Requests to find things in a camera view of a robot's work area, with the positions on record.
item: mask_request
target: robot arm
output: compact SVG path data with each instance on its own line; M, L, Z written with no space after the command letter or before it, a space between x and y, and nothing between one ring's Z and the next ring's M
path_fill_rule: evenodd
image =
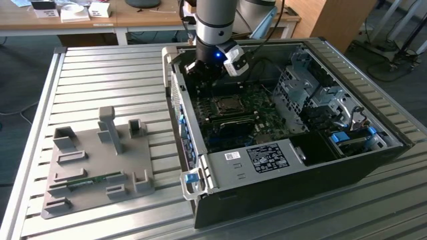
M241 14L236 16L236 9L240 9L243 15L247 16L248 22L241 19ZM240 76L248 70L244 50L231 39L233 29L236 29L235 19L240 21L239 25L241 20L244 24L255 26L263 22L263 25L267 26L263 30L263 35L265 35L271 22L265 24L263 19L268 15L275 16L276 12L275 0L197 0L196 61L189 71L197 72L198 78L200 75L204 80L214 78L213 73L218 72L223 66L231 77Z
M232 77L241 75L249 68L244 51L231 39L237 2L197 0L196 61L189 71L196 72L204 80L216 77L212 73L220 72L223 65Z

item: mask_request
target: circuit board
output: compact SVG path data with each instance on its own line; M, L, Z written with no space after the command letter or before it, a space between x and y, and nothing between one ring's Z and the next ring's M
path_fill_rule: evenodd
M209 153L248 147L291 135L275 109L271 91L247 86L239 94L192 99L204 144Z

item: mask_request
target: black computer case side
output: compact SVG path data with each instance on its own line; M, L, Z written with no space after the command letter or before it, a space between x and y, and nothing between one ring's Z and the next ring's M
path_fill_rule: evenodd
M194 228L204 228L212 224L243 218L269 208L352 185L379 166L395 160L408 149L408 146L397 146L353 159L205 195L196 203Z

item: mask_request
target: label sticker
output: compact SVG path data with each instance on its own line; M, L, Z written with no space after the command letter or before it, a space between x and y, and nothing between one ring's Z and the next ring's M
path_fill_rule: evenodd
M245 151L257 173L264 173L289 166L276 143L247 149Z
M113 26L112 23L93 23L93 27L105 27L105 26Z
M225 160L232 160L232 159L239 159L240 158L240 154L239 154L237 151L228 152L224 155L225 155Z

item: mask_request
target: gray carpet floor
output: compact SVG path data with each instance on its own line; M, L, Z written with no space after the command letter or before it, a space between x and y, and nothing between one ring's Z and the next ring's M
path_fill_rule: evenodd
M375 10L368 17L368 25L375 26L387 11L387 7ZM376 40L385 39L385 34L395 21L401 17L396 12L387 23ZM409 22L396 40L403 41L417 22ZM145 32L142 35L133 35L141 43L168 43L173 37L173 32ZM177 39L184 39L180 32ZM427 28L417 35L411 48L417 49L427 39ZM46 72L52 60L54 47L61 43L56 36L14 36L6 39L0 45L0 112L14 112L36 102L40 98ZM363 70L383 60L381 57L369 53L363 48L356 47L347 52L345 56ZM375 81L385 92L403 105L417 120L427 125L427 56L421 56L424 62L404 77L395 82ZM407 73L407 66L389 73L385 64L371 69L372 74L384 79ZM25 111L24 115L33 119L36 108ZM0 116L0 184L13 183L25 142L30 130L30 125L18 115ZM0 187L0 220L5 211L10 187Z

